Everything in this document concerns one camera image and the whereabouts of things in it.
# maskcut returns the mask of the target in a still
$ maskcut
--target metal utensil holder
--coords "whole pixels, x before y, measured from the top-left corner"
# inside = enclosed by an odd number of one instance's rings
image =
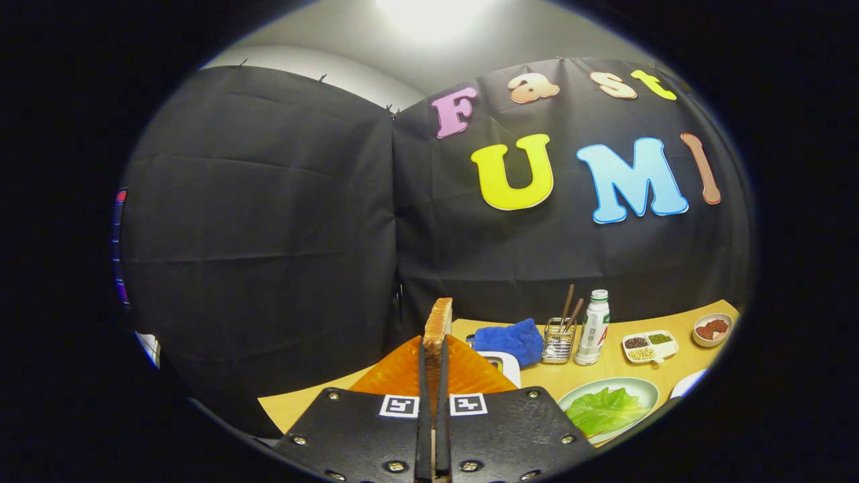
[[[543,363],[544,364],[566,364],[573,353],[573,342],[576,333],[573,327],[568,332],[563,332],[564,324],[569,321],[567,317],[552,317],[545,325],[543,332]]]

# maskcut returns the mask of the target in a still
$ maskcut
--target bottle cap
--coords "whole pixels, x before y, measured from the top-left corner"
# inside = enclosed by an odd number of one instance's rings
[[[591,300],[594,302],[601,302],[603,300],[608,300],[608,290],[594,290],[591,292]]]

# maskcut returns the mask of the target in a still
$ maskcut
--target black backdrop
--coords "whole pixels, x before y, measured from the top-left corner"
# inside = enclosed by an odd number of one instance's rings
[[[677,94],[668,101],[631,78],[644,70]],[[538,72],[556,84],[553,97],[517,104],[508,81]],[[611,72],[636,99],[603,93],[591,72]],[[430,105],[466,87],[477,89],[468,127],[438,139]],[[675,314],[726,299],[745,303],[752,252],[751,200],[740,160],[694,95],[647,65],[605,59],[553,59],[487,73],[419,102],[394,121],[397,253],[404,319],[419,327],[436,298],[454,298],[454,316],[538,323],[560,316],[569,283],[587,300],[607,289],[613,321]],[[680,134],[704,144],[722,202],[707,205],[702,181]],[[509,184],[524,187],[531,169],[516,140],[542,133],[554,175],[539,205],[501,211],[484,201],[474,151],[505,144]],[[576,152],[605,144],[628,163],[643,137],[665,144],[665,157],[689,209],[660,217],[628,210],[620,223],[597,224],[594,181]],[[649,204],[653,201],[649,194]],[[624,201],[618,196],[619,203]]]
[[[634,70],[657,74],[679,99],[640,83],[636,99],[616,99],[588,77],[607,71],[629,82]],[[531,71],[560,92],[512,102],[509,79]],[[466,86],[479,91],[468,128],[436,138],[429,103]],[[719,205],[700,196],[684,132],[704,143]],[[471,153],[535,133],[550,139],[551,196],[525,210],[489,206]],[[665,144],[689,210],[629,210],[623,222],[597,224],[593,177],[576,151],[605,144],[631,162],[642,137]],[[506,164],[511,186],[530,182],[524,153],[511,149]],[[646,65],[510,67],[393,120],[280,70],[201,70],[149,124],[121,187],[133,328],[160,340],[194,397],[265,437],[280,433],[258,397],[374,364],[421,333],[438,297],[454,298],[456,317],[516,322],[559,315],[570,282],[584,297],[608,289],[614,321],[722,298],[740,306],[748,295],[750,199],[739,160],[692,95]]]
[[[258,397],[375,364],[398,330],[391,179],[377,106],[279,70],[200,71],[122,180],[133,328],[215,413],[278,437]]]

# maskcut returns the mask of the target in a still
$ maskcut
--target wooden table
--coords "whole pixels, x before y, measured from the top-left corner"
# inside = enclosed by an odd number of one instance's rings
[[[739,315],[731,304],[720,300],[682,314],[643,321],[614,322],[608,328],[606,343],[602,348],[600,360],[596,364],[581,366],[574,363],[572,358],[567,364],[535,364],[521,370],[522,387],[542,386],[555,400],[559,400],[569,391],[588,382],[608,377],[638,377],[652,382],[659,388],[659,401],[656,403],[656,407],[659,407],[668,400],[680,379],[706,369],[724,346],[720,344],[709,348],[701,347],[692,340],[691,331],[695,321],[714,313],[728,314],[735,321]],[[507,325],[509,324],[457,319],[453,324],[453,334],[457,339],[465,340],[467,335],[475,333],[481,327]],[[542,334],[543,327],[540,325],[538,328]],[[679,344],[680,349],[677,353],[665,359],[662,364],[633,364],[626,360],[620,344],[621,339],[631,333],[651,330],[670,332]],[[370,370],[369,367],[311,388],[262,397],[259,398],[259,404],[277,428],[286,433],[323,388],[348,388],[368,370]]]

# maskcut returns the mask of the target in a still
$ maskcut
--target small white bowl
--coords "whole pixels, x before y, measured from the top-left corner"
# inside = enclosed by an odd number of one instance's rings
[[[695,329],[697,329],[698,327],[703,327],[703,326],[707,325],[710,321],[715,321],[718,319],[722,319],[723,321],[725,321],[725,323],[728,324],[728,331],[725,333],[724,337],[722,337],[720,339],[716,339],[716,340],[710,340],[710,339],[705,339],[705,338],[701,337],[700,335],[698,335],[697,332],[695,332]],[[692,327],[692,338],[695,339],[695,342],[698,343],[698,345],[700,345],[702,347],[714,347],[714,346],[719,345],[722,342],[724,342],[725,339],[727,339],[728,336],[731,334],[731,330],[733,328],[734,328],[734,319],[732,319],[731,316],[728,314],[705,315],[704,317],[701,317],[700,319],[698,319],[698,321],[695,322],[695,326]]]

